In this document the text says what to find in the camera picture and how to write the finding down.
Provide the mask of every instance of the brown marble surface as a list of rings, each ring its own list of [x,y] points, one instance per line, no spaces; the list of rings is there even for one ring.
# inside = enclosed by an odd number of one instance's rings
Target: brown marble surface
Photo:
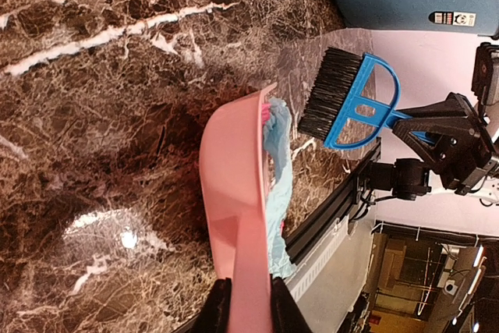
[[[340,27],[328,0],[0,0],[0,331],[193,316],[214,281],[204,124],[273,82],[298,119],[327,46],[371,50]],[[361,156],[292,139],[288,231]]]

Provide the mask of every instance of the black bristles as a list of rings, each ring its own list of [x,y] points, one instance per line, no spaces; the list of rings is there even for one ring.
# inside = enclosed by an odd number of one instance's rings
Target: black bristles
[[[326,140],[361,64],[358,55],[333,47],[326,50],[298,124],[299,132]]]

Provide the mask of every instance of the blue brush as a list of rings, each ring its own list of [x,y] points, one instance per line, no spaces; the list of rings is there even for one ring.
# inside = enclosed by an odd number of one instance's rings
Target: blue brush
[[[383,66],[394,79],[395,92],[389,105],[362,95],[376,64]],[[391,129],[398,120],[411,118],[395,111],[399,98],[398,77],[383,59],[371,54],[364,54],[361,58],[347,51],[329,48],[299,121],[298,131],[324,141],[325,147],[355,150],[375,140],[384,127]],[[372,108],[374,114],[359,114],[359,110],[365,107]],[[370,125],[374,131],[359,142],[339,143],[340,134],[349,119]],[[414,134],[429,144],[434,143],[425,133]]]

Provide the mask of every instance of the brush handle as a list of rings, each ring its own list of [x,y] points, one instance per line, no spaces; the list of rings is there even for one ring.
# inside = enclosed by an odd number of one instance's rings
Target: brush handle
[[[381,103],[379,101],[375,101],[373,99],[369,99],[368,97],[364,97],[362,95],[364,87],[367,85],[367,81],[369,80],[369,77],[376,65],[383,66],[391,74],[394,80],[395,92],[389,105]],[[411,116],[408,116],[402,112],[395,111],[395,107],[397,106],[398,100],[400,98],[400,90],[400,81],[398,80],[397,74],[395,73],[393,68],[391,68],[388,63],[385,62],[382,58],[378,58],[377,56],[371,54],[364,54],[362,64],[352,84],[352,88],[350,89],[350,92],[345,99],[338,117],[331,127],[329,135],[324,141],[324,146],[339,150],[355,150],[356,148],[366,146],[367,144],[375,140],[380,135],[381,130],[384,127],[391,129],[398,120],[410,119]],[[361,107],[373,108],[374,114],[359,114],[358,110]],[[373,126],[373,133],[359,142],[347,144],[339,143],[338,139],[340,137],[340,134],[342,133],[342,130],[349,119],[353,119],[358,122]],[[425,133],[415,133],[415,135],[427,143],[433,143],[433,141],[428,138]]]
[[[374,101],[372,99],[369,99],[368,97],[358,97],[357,100],[358,103],[362,102],[361,105],[374,108],[375,110],[375,113],[372,116],[360,115],[357,111],[355,112],[355,114],[352,114],[352,117],[350,118],[356,120],[357,122],[361,122],[362,124],[378,127],[380,122],[384,121],[384,117],[388,113],[388,117],[384,122],[384,127],[393,129],[393,126],[398,120],[411,118],[411,116],[406,115],[403,112],[391,110],[391,107],[389,105],[386,105],[385,103]],[[429,138],[425,132],[414,132],[414,134],[424,142],[427,142],[429,144],[434,143],[434,141]]]

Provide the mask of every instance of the sticker label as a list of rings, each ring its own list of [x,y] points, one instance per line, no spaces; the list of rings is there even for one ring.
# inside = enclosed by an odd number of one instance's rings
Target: sticker label
[[[432,23],[440,25],[452,25],[454,27],[474,27],[476,21],[476,13],[468,12],[433,12],[428,19]]]

